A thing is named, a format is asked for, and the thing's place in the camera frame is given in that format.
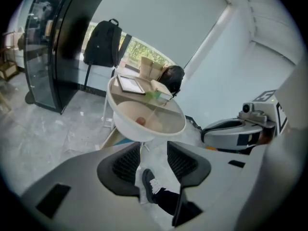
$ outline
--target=gray tile floor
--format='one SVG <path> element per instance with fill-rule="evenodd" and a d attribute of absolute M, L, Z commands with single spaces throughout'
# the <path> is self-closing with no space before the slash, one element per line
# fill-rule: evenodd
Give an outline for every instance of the gray tile floor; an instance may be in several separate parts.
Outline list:
<path fill-rule="evenodd" d="M 103 97 L 78 91 L 60 115 L 25 103 L 28 86 L 23 73 L 9 82 L 0 80 L 0 91 L 13 108 L 7 112 L 0 104 L 0 165 L 17 195 L 68 158 L 99 150 L 110 132 L 102 127 Z M 107 117 L 112 117 L 110 107 Z M 181 135 L 168 140 L 203 146 L 199 132 L 189 123 Z M 180 184 L 167 162 L 167 140 L 157 138 L 147 144 L 150 151 L 142 150 L 140 169 L 136 172 L 141 206 L 164 230 L 169 230 L 172 216 L 148 203 L 141 175 L 150 168 L 165 188 L 176 193 Z"/>

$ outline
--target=camera lens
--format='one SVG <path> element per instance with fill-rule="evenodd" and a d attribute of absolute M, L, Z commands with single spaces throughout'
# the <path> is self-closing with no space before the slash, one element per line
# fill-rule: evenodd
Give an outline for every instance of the camera lens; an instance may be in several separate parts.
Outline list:
<path fill-rule="evenodd" d="M 245 113 L 249 112 L 249 105 L 245 104 L 245 105 L 243 106 L 243 111 L 244 111 Z"/>

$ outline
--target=shoe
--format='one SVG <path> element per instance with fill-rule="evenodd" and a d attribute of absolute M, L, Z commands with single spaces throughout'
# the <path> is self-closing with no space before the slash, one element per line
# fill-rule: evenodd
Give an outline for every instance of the shoe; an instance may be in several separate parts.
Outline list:
<path fill-rule="evenodd" d="M 155 194 L 161 190 L 162 185 L 155 179 L 153 172 L 150 169 L 144 170 L 142 174 L 142 182 L 146 190 L 146 197 L 152 204 L 157 204 Z"/>

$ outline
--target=person's leg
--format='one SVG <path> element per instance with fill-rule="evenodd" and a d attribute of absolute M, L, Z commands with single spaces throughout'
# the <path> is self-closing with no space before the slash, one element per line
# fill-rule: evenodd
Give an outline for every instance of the person's leg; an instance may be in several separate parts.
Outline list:
<path fill-rule="evenodd" d="M 148 201 L 153 204 L 158 204 L 164 211 L 170 215 L 174 215 L 179 195 L 162 188 L 157 179 L 155 179 L 152 171 L 148 168 L 142 174 L 142 182 L 146 189 Z"/>

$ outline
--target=white shoelace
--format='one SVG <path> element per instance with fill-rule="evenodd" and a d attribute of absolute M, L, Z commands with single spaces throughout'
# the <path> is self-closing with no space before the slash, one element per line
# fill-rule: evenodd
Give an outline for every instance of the white shoelace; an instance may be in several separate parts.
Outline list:
<path fill-rule="evenodd" d="M 150 180 L 150 184 L 152 186 L 152 193 L 157 194 L 159 190 L 162 188 L 162 185 L 159 183 L 157 179 Z"/>

